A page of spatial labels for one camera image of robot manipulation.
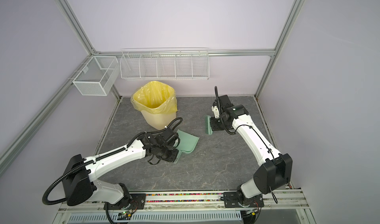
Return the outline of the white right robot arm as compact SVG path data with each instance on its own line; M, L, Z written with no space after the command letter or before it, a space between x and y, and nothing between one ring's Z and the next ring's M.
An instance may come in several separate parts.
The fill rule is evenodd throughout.
M282 154L262 134L243 105L233 105L227 95L219 96L214 87L213 117L206 117L206 132L225 131L229 135L239 134L253 153L259 168L253 178L238 186L235 202L248 207L262 194L273 193L291 181L293 160Z

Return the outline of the green hand brush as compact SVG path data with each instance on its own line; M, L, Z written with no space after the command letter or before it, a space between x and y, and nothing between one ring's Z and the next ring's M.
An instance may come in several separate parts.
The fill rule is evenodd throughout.
M208 135L212 135L212 127L211 127L211 116L206 115L205 117L205 131Z

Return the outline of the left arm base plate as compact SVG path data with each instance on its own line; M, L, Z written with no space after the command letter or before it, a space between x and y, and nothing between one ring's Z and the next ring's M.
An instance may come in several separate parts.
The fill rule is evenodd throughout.
M146 200L145 193L130 194L129 198L122 198L116 204L105 203L104 210L141 210Z

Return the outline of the green plastic dustpan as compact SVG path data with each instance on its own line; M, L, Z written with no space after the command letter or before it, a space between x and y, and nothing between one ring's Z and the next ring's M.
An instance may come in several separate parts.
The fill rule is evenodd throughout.
M176 149L179 152L178 152L177 157L174 161L175 164L179 161L179 159L183 153L185 153L185 154L192 153L194 151L198 141L199 141L199 137L193 136L193 135L188 134L186 132L183 132L181 130L178 130L177 133L179 135L180 142L176 147Z

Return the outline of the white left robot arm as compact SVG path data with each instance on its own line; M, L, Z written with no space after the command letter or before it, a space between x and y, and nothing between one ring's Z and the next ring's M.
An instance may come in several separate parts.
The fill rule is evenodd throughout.
M86 201L103 202L106 208L127 209L137 204L123 183L108 183L100 178L135 160L148 158L150 165L161 161L175 162L181 139L175 129L182 123L175 118L164 129L154 132L141 132L126 145L114 150L89 157L73 156L64 173L45 191L42 203L55 205L65 202L76 206Z

